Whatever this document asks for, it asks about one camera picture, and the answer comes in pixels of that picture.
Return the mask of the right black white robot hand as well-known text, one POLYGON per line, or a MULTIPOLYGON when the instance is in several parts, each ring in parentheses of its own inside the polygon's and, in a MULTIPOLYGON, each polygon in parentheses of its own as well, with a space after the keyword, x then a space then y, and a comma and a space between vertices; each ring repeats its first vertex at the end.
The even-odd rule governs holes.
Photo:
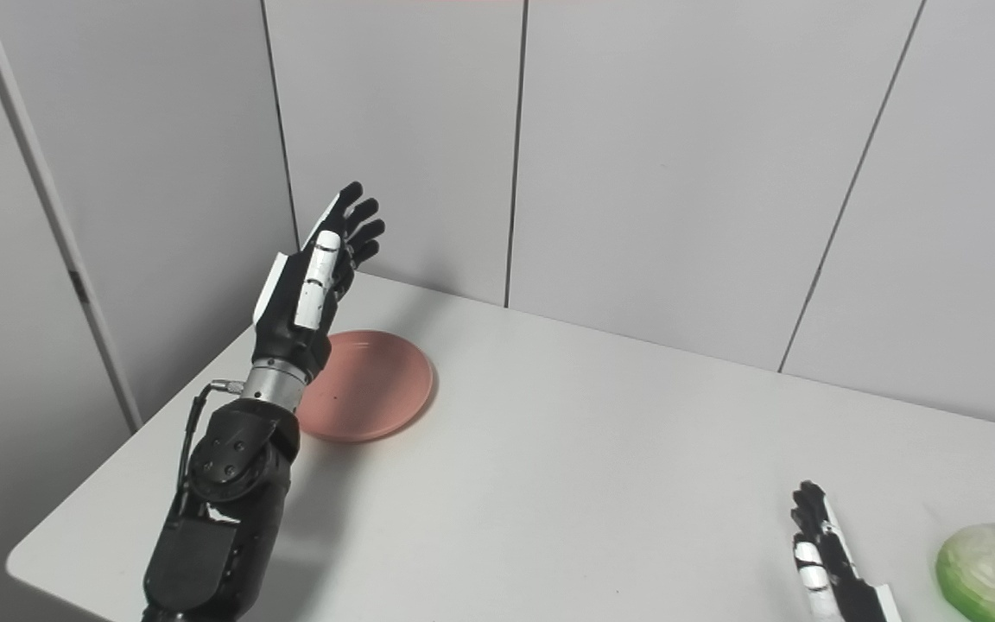
POLYGON ((824 489, 805 480, 793 499, 793 555, 814 621, 901 621, 890 587, 862 579, 824 489))

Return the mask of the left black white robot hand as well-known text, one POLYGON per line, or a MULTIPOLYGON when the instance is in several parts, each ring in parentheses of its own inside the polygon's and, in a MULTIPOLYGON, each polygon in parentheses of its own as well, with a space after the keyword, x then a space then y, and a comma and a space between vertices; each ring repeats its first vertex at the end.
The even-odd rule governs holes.
POLYGON ((277 253, 253 310, 253 362, 283 362, 311 382, 331 354, 329 330, 360 264, 379 252, 379 202, 359 181, 335 194, 298 251, 277 253))

